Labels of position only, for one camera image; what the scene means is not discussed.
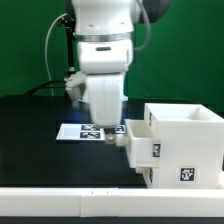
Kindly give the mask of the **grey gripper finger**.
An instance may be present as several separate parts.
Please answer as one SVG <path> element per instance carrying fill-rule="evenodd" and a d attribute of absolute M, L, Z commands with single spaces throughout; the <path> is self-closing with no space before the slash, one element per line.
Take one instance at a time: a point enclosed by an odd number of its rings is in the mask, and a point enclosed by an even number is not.
<path fill-rule="evenodd" d="M 105 129 L 105 143 L 114 144 L 116 142 L 116 134 L 114 129 Z"/>

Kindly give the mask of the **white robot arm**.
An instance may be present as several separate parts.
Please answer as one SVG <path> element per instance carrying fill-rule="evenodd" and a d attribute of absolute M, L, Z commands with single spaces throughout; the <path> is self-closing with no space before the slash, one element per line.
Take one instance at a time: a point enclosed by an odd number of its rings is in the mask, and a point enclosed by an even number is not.
<path fill-rule="evenodd" d="M 146 48 L 152 23 L 160 20 L 173 0 L 72 0 L 80 70 L 65 79 L 73 100 L 86 96 L 91 120 L 116 142 L 121 123 L 125 75 L 133 56 Z"/>

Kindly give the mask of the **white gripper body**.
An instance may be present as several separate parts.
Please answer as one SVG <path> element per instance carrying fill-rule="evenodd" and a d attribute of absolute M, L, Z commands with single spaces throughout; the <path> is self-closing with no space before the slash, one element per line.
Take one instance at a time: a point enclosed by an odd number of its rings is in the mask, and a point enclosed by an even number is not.
<path fill-rule="evenodd" d="M 100 128 L 116 128 L 121 121 L 124 78 L 133 60 L 132 42 L 80 42 L 78 59 L 86 75 L 92 122 Z"/>

